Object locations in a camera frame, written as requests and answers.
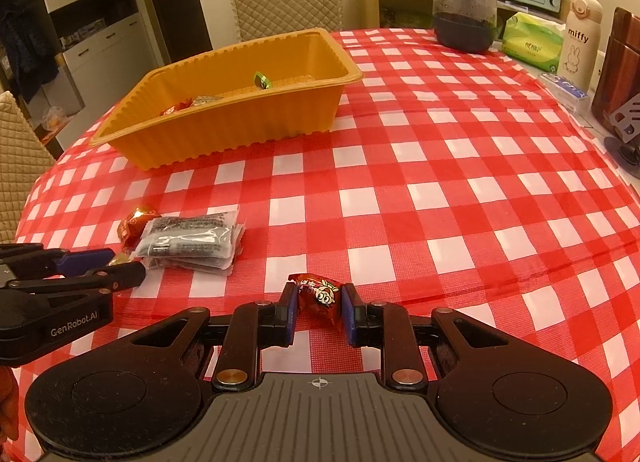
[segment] plastic bag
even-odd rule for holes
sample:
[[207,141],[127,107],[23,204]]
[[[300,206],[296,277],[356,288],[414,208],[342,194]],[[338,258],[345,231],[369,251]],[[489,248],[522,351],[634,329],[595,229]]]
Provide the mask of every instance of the plastic bag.
[[194,218],[161,217],[146,225],[135,257],[233,256],[237,211]]
[[64,109],[60,108],[60,106],[51,106],[44,112],[42,122],[40,123],[46,131],[53,131],[58,126],[65,124],[66,119],[68,119],[68,117]]
[[242,252],[240,242],[244,235],[244,225],[238,223],[232,229],[231,241],[234,254],[229,258],[219,257],[147,257],[145,267],[149,269],[164,267],[180,267],[200,272],[228,276],[233,272],[233,263],[236,257]]

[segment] circular pad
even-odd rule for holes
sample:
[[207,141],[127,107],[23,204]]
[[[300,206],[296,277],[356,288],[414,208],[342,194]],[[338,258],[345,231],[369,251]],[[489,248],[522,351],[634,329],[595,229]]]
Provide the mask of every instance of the circular pad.
[[202,394],[178,361],[154,355],[163,350],[98,349],[47,370],[25,400],[36,437],[75,460],[129,458],[178,437],[200,411]]
[[92,413],[118,413],[133,408],[146,394],[145,381],[127,372],[98,372],[80,379],[71,391],[79,408]]
[[568,458],[597,445],[611,400],[591,372],[546,352],[476,351],[482,359],[461,362],[436,390],[443,421],[471,445],[508,460]]
[[494,397],[512,412],[522,415],[546,415],[564,404],[566,390],[556,379],[549,376],[520,372],[495,381]]

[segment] miffy bottle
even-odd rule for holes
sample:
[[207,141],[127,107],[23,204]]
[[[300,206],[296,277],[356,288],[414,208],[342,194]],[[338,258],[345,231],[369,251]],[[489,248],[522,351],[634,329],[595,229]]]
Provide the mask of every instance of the miffy bottle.
[[558,75],[587,92],[600,45],[602,5],[596,0],[571,0],[570,9]]

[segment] table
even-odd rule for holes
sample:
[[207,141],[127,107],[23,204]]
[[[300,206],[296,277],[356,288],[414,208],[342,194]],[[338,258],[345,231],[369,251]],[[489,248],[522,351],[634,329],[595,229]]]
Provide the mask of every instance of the table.
[[[114,322],[15,370],[22,395],[54,363],[178,310],[276,301],[287,275],[352,281],[412,314],[450,306],[596,373],[614,396],[599,454],[640,453],[638,196],[566,112],[500,52],[464,55],[424,30],[345,31],[365,73],[332,130],[142,172],[89,130],[34,185],[17,241],[117,248],[140,203],[166,215],[237,207],[244,252],[228,279],[154,270],[114,298]],[[265,370],[379,367],[308,317]],[[40,453],[24,415],[17,458]]]

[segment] candy wrapper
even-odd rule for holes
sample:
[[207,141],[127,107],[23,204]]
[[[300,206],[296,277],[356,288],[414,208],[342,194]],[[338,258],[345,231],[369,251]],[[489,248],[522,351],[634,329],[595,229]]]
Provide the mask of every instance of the candy wrapper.
[[260,72],[255,73],[254,84],[261,90],[268,90],[269,88],[273,88],[273,84],[271,84],[271,81]]
[[124,251],[133,249],[140,240],[146,225],[161,215],[148,206],[136,207],[136,209],[124,218],[118,225],[118,239]]
[[180,111],[181,109],[189,108],[191,106],[192,102],[193,102],[193,99],[190,99],[190,98],[188,98],[187,100],[184,100],[182,102],[177,102],[173,106],[170,106],[169,108],[165,109],[160,114],[160,117],[162,117],[162,115],[171,115],[172,113],[174,113],[176,111]]
[[202,106],[204,104],[209,104],[210,102],[216,102],[221,98],[223,97],[211,96],[211,95],[199,95],[193,99],[188,98],[187,100],[178,102],[177,104],[174,104],[173,106],[170,106],[169,108],[165,109],[160,114],[160,117],[162,117],[162,115],[171,115],[172,113],[175,113],[176,111],[180,111],[182,109],[193,108],[194,106]]
[[298,307],[309,309],[316,315],[327,318],[334,326],[340,325],[340,289],[338,283],[315,274],[291,274],[289,281],[298,286]]

